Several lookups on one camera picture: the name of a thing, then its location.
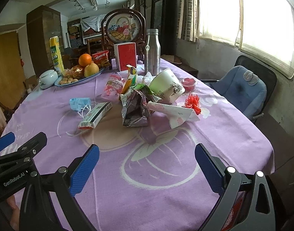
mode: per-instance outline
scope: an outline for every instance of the paper cup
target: paper cup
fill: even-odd
[[[152,80],[149,88],[163,100],[170,103],[175,102],[185,91],[184,87],[171,69],[165,69],[160,72]]]

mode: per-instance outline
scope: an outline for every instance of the tablecloth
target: tablecloth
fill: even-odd
[[[171,68],[181,80],[191,77],[161,59],[161,70]],[[267,138],[224,97],[197,80],[202,114],[197,122],[171,129],[166,115],[155,112],[147,127],[122,126],[121,105],[113,108],[94,130],[81,133],[82,118],[72,111],[69,99],[90,97],[92,106],[109,78],[69,88],[36,88],[19,106],[4,134],[15,133],[15,142],[0,155],[16,151],[39,132],[47,145],[34,158],[40,174],[54,173],[82,156],[95,143],[100,159],[83,191],[76,195],[82,210],[98,231],[197,230],[218,199],[209,187],[195,157],[203,143],[213,156],[239,172],[274,171],[273,149]],[[187,98],[183,94],[175,105]],[[20,205],[23,191],[16,194]],[[64,228],[71,230],[51,193]]]

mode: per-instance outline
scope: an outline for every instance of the pink plastic wrapper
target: pink plastic wrapper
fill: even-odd
[[[108,100],[118,100],[126,79],[123,79],[120,74],[112,73],[106,83],[102,97]]]

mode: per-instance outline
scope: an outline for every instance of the red plastic container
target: red plastic container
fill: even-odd
[[[181,84],[185,88],[186,92],[192,92],[195,90],[195,80],[193,78],[184,78]]]

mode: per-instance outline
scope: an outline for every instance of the silver water bottle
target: silver water bottle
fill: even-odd
[[[145,74],[149,71],[152,75],[160,73],[161,46],[159,43],[159,30],[148,29],[144,46]]]

